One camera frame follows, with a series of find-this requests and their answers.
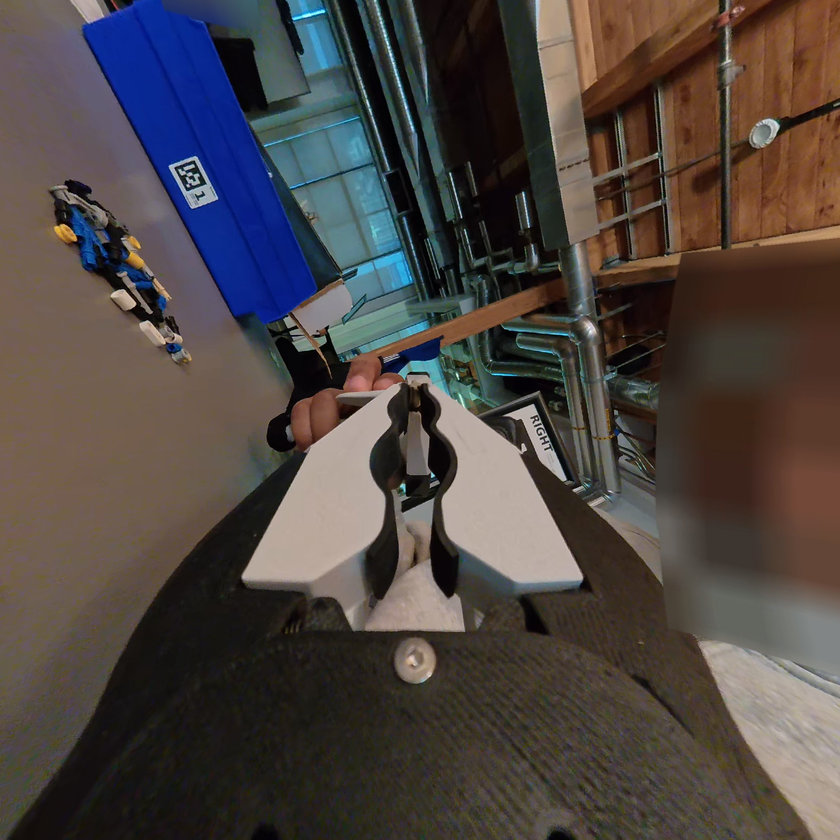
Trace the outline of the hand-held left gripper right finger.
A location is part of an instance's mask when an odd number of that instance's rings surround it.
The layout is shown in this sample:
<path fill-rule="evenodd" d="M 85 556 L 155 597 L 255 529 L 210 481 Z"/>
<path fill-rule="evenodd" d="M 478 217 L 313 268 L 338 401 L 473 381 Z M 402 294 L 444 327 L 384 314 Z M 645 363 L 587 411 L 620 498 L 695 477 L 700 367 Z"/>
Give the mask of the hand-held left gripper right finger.
<path fill-rule="evenodd" d="M 418 386 L 418 408 L 439 482 L 430 562 L 442 594 L 484 613 L 579 590 L 584 573 L 520 450 L 436 386 Z"/>

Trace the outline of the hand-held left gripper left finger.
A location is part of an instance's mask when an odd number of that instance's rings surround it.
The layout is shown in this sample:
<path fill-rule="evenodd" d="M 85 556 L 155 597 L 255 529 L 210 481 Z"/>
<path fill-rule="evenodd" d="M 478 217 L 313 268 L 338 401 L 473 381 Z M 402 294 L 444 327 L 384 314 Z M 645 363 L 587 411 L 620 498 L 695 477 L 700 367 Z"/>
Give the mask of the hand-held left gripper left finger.
<path fill-rule="evenodd" d="M 246 587 L 332 598 L 364 629 L 400 557 L 390 483 L 405 465 L 409 394 L 407 384 L 375 392 L 310 447 L 241 575 Z"/>

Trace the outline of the pile of lego pieces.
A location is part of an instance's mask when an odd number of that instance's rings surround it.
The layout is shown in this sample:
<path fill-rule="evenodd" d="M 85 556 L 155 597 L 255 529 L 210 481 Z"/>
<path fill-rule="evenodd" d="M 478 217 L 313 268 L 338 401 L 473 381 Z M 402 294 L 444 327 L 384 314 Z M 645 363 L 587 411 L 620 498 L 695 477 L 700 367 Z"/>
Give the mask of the pile of lego pieces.
<path fill-rule="evenodd" d="M 191 363 L 182 332 L 170 313 L 172 296 L 142 258 L 136 237 L 82 182 L 66 180 L 51 186 L 49 194 L 54 233 L 76 250 L 81 267 L 109 285 L 112 302 L 137 319 L 155 348 L 175 364 Z"/>

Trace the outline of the person's right hand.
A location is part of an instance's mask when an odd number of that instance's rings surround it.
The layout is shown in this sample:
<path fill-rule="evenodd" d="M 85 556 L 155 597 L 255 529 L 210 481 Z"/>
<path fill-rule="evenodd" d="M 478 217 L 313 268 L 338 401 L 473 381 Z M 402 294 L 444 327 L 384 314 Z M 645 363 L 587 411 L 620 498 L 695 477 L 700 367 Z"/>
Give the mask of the person's right hand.
<path fill-rule="evenodd" d="M 341 388 L 324 388 L 291 408 L 290 430 L 296 449 L 305 452 L 349 415 L 351 407 L 338 401 L 341 393 L 385 391 L 402 383 L 404 379 L 398 373 L 382 372 L 381 361 L 374 353 L 357 356 L 350 363 Z"/>

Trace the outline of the blue flat piece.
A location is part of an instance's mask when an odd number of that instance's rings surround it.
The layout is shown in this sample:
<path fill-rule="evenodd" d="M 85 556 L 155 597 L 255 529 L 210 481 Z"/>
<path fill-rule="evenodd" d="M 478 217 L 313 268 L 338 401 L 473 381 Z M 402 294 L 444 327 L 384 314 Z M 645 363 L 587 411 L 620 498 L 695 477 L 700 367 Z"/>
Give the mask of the blue flat piece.
<path fill-rule="evenodd" d="M 396 353 L 381 354 L 378 359 L 384 372 L 399 372 L 412 362 L 435 360 L 441 351 L 443 336 L 419 343 Z"/>

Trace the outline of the blue plastic bin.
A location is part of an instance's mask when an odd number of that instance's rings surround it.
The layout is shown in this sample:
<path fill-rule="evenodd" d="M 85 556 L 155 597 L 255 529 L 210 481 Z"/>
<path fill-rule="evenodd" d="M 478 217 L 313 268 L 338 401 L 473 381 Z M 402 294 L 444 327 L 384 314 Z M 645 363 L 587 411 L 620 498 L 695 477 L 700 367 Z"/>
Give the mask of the blue plastic bin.
<path fill-rule="evenodd" d="M 228 309 L 285 318 L 316 282 L 205 25 L 143 1 L 82 34 Z"/>

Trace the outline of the person's grey sweater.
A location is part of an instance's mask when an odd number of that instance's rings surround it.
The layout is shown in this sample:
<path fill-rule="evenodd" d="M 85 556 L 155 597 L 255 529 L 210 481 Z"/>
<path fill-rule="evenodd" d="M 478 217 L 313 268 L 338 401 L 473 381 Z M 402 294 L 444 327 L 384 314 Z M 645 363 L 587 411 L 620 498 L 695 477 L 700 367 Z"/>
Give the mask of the person's grey sweater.
<path fill-rule="evenodd" d="M 445 598 L 429 564 L 431 516 L 398 517 L 395 582 L 371 609 L 368 631 L 463 632 L 457 596 Z M 727 708 L 753 754 L 814 838 L 839 838 L 838 698 L 745 648 L 698 639 Z"/>

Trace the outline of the grey sprinkler pipe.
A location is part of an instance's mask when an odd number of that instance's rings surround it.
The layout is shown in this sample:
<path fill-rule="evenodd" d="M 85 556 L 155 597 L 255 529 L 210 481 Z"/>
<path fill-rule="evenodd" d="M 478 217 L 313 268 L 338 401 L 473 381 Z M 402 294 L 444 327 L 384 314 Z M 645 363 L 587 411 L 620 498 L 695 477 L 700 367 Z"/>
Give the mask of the grey sprinkler pipe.
<path fill-rule="evenodd" d="M 743 11 L 743 2 L 719 1 L 715 22 L 718 47 L 721 249 L 732 246 L 732 85 L 743 72 L 743 66 L 733 57 L 732 29 Z"/>

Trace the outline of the silver round duct pipe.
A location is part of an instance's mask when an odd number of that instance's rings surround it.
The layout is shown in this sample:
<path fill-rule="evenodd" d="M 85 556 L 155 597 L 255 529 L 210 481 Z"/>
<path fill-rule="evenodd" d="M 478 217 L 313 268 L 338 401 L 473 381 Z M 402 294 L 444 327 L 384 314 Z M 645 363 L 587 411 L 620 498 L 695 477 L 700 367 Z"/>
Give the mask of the silver round duct pipe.
<path fill-rule="evenodd" d="M 517 348 L 530 352 L 533 359 L 529 363 L 499 359 L 487 330 L 476 337 L 479 362 L 489 375 L 563 385 L 582 486 L 579 493 L 589 502 L 603 498 L 606 504 L 616 503 L 622 493 L 618 444 L 586 246 L 562 248 L 560 269 L 569 315 L 533 315 L 503 324 L 514 334 Z"/>

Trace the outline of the large metal air duct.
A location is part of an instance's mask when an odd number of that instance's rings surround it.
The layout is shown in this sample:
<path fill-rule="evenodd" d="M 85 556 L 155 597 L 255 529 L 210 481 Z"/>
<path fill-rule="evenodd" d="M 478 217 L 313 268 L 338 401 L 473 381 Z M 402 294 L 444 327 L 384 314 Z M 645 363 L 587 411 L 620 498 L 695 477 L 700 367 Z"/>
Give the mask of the large metal air duct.
<path fill-rule="evenodd" d="M 599 231 L 569 5 L 497 4 L 543 245 L 564 249 Z"/>

